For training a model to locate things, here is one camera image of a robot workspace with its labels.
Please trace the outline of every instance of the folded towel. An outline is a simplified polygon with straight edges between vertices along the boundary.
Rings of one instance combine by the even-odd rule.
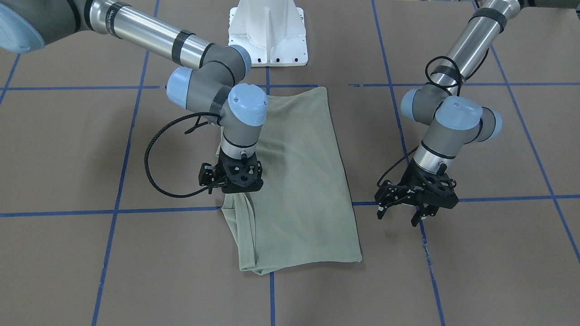
[[[323,87],[269,97],[256,146],[264,186],[226,194],[222,212],[240,270],[360,262],[356,221]]]

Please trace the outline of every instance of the white mounting bracket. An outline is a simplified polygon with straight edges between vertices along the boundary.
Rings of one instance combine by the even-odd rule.
[[[228,45],[243,46],[252,67],[308,62],[304,10],[293,0],[240,0],[230,10]]]

